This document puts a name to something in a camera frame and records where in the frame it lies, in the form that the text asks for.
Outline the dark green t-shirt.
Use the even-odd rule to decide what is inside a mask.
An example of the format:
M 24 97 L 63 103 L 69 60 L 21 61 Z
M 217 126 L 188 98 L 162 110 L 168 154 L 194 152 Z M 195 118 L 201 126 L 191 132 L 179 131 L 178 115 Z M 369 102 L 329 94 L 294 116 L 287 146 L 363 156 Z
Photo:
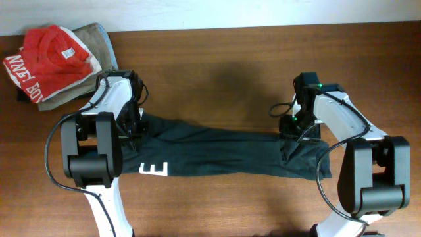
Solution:
M 143 114 L 147 132 L 133 143 L 122 140 L 122 172 L 165 168 L 169 176 L 212 176 L 233 173 L 263 174 L 315 180 L 331 178 L 330 162 L 320 160 L 329 148 L 281 139 L 277 134 L 195 126 Z

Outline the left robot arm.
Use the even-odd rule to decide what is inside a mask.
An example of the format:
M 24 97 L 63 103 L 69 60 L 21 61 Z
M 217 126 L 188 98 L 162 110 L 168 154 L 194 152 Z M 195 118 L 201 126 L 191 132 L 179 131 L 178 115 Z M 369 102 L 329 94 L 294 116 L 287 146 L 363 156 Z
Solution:
M 149 92 L 137 73 L 98 75 L 95 93 L 60 123 L 63 170 L 91 207 L 100 236 L 133 236 L 122 204 L 123 147 L 137 150 L 146 131 L 142 104 Z

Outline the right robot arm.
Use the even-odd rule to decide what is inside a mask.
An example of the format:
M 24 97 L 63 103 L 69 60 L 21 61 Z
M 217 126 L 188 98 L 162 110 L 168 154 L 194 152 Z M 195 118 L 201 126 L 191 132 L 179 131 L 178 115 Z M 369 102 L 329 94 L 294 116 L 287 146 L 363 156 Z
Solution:
M 367 236 L 374 222 L 404 209 L 410 202 L 410 144 L 402 136 L 389 136 L 376 128 L 351 102 L 337 84 L 294 84 L 289 103 L 292 114 L 280 135 L 301 142 L 307 132 L 325 124 L 337 143 L 320 154 L 323 161 L 335 149 L 345 150 L 337 181 L 339 203 L 325 194 L 316 166 L 316 184 L 332 210 L 314 224 L 310 236 Z

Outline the light blue folded garment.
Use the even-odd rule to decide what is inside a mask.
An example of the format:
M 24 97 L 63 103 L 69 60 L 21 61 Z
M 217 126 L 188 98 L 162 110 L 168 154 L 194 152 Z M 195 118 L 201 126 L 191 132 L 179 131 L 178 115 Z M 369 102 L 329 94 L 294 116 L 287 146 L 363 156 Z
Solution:
M 100 24 L 98 25 L 98 29 L 102 35 L 104 46 L 106 49 L 106 51 L 104 52 L 104 59 L 101 60 L 101 66 L 103 67 L 103 70 L 118 70 L 118 63 L 109 34 Z

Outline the khaki folded garment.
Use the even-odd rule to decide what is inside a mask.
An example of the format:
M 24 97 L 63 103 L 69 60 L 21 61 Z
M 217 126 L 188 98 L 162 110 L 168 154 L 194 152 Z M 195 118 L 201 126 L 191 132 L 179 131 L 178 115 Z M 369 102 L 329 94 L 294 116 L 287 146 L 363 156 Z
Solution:
M 99 23 L 92 23 L 75 30 L 69 30 L 61 26 L 61 29 L 68 33 L 89 53 L 88 63 L 93 69 L 93 74 L 89 75 L 83 82 L 78 82 L 75 86 L 59 92 L 52 98 L 38 104 L 40 111 L 55 109 L 79 95 L 95 91 L 97 75 L 104 73 L 101 60 L 104 59 L 106 51 L 104 41 L 98 29 Z

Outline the red folded t-shirt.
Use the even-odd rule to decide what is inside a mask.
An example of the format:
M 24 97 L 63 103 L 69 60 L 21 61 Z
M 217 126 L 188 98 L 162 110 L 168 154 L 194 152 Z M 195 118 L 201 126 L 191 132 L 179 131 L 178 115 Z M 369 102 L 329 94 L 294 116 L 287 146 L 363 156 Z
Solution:
M 102 70 L 79 37 L 57 25 L 29 29 L 19 52 L 5 57 L 3 65 L 33 103 L 44 102 Z

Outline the black folded garment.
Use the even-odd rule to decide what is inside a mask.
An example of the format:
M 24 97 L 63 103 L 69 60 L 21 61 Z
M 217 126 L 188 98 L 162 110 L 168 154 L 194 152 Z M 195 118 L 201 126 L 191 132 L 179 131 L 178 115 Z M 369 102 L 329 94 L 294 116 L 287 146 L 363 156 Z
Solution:
M 79 95 L 78 97 L 75 97 L 75 99 L 84 99 L 87 97 L 91 97 L 95 91 L 85 93 L 83 95 Z M 24 93 L 22 89 L 16 86 L 16 100 L 21 102 L 30 102 L 30 98 Z

